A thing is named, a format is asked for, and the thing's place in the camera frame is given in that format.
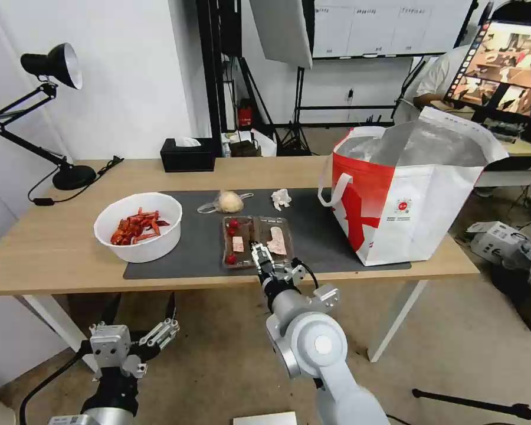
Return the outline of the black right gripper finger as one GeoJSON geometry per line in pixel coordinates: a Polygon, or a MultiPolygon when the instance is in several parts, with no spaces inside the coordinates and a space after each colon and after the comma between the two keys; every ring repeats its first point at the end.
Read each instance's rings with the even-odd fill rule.
{"type": "Polygon", "coordinates": [[[272,258],[266,246],[262,243],[253,242],[251,244],[251,256],[260,276],[272,273],[272,258]]]}

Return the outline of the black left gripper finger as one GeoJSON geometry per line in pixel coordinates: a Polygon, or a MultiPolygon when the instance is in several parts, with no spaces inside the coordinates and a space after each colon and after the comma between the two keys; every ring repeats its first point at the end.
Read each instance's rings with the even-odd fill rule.
{"type": "Polygon", "coordinates": [[[116,337],[119,331],[118,326],[114,325],[114,320],[118,313],[121,293],[114,295],[102,310],[100,320],[89,327],[90,337],[99,336],[102,338],[116,337]]]}
{"type": "Polygon", "coordinates": [[[139,359],[154,359],[176,337],[180,326],[177,320],[177,307],[175,293],[169,296],[165,310],[165,318],[151,331],[140,335],[139,339],[132,341],[131,355],[137,355],[139,359]]]}

